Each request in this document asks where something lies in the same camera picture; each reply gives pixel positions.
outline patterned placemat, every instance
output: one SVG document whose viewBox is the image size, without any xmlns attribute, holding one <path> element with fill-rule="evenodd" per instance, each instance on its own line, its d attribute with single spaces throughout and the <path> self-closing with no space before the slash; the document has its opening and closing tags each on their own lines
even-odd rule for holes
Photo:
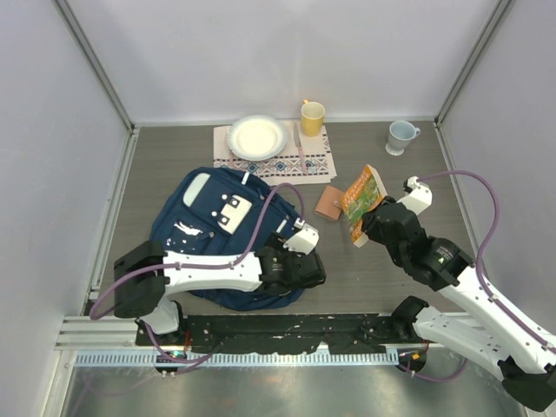
<svg viewBox="0 0 556 417">
<path fill-rule="evenodd" d="M 234 155 L 227 141 L 229 126 L 214 130 L 214 166 L 230 167 L 257 175 L 268 185 L 281 182 L 293 184 L 322 184 L 336 177 L 334 159 L 325 126 L 318 136 L 307 137 L 301 132 L 299 121 L 282 120 L 288 131 L 288 142 L 280 154 L 266 161 L 246 161 Z M 295 146 L 294 123 L 297 123 L 302 154 Z"/>
</svg>

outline cup base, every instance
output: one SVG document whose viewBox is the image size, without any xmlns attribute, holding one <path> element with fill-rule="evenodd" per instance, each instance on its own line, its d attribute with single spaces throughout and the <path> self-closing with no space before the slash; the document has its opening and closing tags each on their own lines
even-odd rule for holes
<svg viewBox="0 0 556 417">
<path fill-rule="evenodd" d="M 390 143 L 386 144 L 386 152 L 393 156 L 400 156 L 403 154 L 404 149 L 394 149 L 390 146 Z"/>
</svg>

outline gray wooden table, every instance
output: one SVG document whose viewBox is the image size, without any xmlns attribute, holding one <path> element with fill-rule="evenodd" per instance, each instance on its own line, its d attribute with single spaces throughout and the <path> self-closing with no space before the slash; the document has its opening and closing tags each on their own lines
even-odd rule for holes
<svg viewBox="0 0 556 417">
<path fill-rule="evenodd" d="M 332 185 L 346 189 L 366 163 L 376 167 L 388 193 L 403 196 L 402 184 L 413 175 L 446 170 L 446 164 L 431 122 L 417 122 L 421 135 L 403 156 L 384 150 L 387 122 L 327 123 L 328 136 L 338 176 Z M 152 222 L 167 198 L 192 169 L 212 166 L 214 126 L 143 128 L 139 135 L 116 230 L 109 251 L 102 289 L 112 281 L 112 264 L 149 238 Z M 431 208 L 420 216 L 430 235 L 446 237 L 472 254 L 460 208 L 447 177 L 430 182 L 434 194 Z M 258 310 L 254 314 L 325 314 L 391 312 L 408 295 L 415 295 L 445 311 L 458 308 L 395 267 L 387 251 L 370 242 L 356 248 L 349 239 L 345 219 L 328 221 L 313 213 L 325 184 L 301 185 L 307 221 L 320 232 L 318 251 L 327 271 L 324 285 L 306 290 L 287 308 Z M 295 195 L 281 193 L 293 204 Z M 234 314 L 190 294 L 175 297 L 186 314 Z"/>
</svg>

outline book cover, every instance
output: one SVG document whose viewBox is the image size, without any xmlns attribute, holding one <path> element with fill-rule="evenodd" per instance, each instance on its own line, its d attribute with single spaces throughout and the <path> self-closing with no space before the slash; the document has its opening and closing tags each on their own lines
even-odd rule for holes
<svg viewBox="0 0 556 417">
<path fill-rule="evenodd" d="M 361 231 L 361 217 L 378 206 L 386 195 L 386 188 L 379 173 L 370 165 L 366 165 L 361 175 L 341 198 L 341 208 L 351 225 L 351 240 L 357 248 L 368 241 L 367 235 Z"/>
</svg>

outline white plate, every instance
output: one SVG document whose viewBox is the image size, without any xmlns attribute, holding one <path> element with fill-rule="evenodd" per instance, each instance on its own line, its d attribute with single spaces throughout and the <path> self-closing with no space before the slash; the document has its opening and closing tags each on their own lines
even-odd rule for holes
<svg viewBox="0 0 556 417">
<path fill-rule="evenodd" d="M 228 132 L 228 146 L 248 161 L 264 161 L 279 154 L 288 141 L 283 124 L 269 116 L 249 116 L 235 122 Z"/>
</svg>

